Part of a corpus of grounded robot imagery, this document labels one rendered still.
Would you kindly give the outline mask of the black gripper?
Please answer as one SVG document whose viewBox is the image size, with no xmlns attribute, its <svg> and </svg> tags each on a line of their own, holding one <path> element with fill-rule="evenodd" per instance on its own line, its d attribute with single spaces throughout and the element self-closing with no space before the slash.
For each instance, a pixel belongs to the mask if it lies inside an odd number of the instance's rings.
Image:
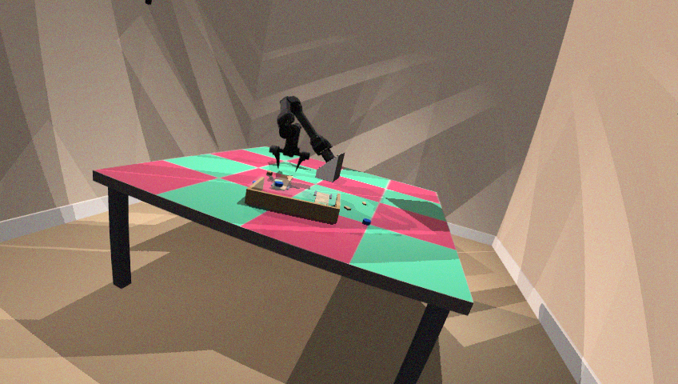
<svg viewBox="0 0 678 384">
<path fill-rule="evenodd" d="M 291 142 L 290 144 L 292 144 L 292 145 L 294 145 L 295 143 L 297 145 L 297 143 L 298 143 L 298 139 L 287 138 L 285 145 L 287 144 L 288 141 Z M 284 152 L 284 150 L 280 149 L 279 146 L 271 146 L 269 148 L 269 153 L 272 153 L 277 159 L 277 168 L 278 169 L 279 169 L 279 166 L 280 166 L 280 153 L 283 153 L 283 152 Z M 306 159 L 309 160 L 309 155 L 310 155 L 310 153 L 306 152 L 306 151 L 299 152 L 299 154 L 297 156 L 300 156 L 300 157 L 298 159 L 295 172 L 297 171 L 297 168 L 300 166 L 302 161 L 305 161 Z"/>
</svg>

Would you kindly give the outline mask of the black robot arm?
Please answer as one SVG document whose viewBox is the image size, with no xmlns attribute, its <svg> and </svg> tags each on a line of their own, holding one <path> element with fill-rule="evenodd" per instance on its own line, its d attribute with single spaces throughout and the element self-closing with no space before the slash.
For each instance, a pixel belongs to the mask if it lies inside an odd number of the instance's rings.
<svg viewBox="0 0 678 384">
<path fill-rule="evenodd" d="M 277 124 L 279 128 L 279 135 L 284 138 L 294 138 L 298 139 L 301 132 L 301 125 L 304 127 L 305 132 L 310 138 L 310 144 L 313 150 L 317 155 L 322 155 L 323 159 L 327 162 L 332 160 L 334 157 L 330 148 L 332 145 L 330 142 L 325 139 L 323 136 L 320 136 L 316 133 L 314 128 L 309 123 L 307 117 L 302 112 L 301 101 L 294 96 L 285 96 L 281 101 L 281 113 L 277 118 Z M 297 117 L 300 123 L 291 124 L 295 121 Z M 284 148 L 284 155 L 293 157 L 293 155 L 298 155 L 300 148 L 297 147 L 297 143 L 294 145 L 287 142 Z M 328 147 L 328 148 L 327 148 Z M 327 149 L 326 149 L 327 148 Z"/>
</svg>

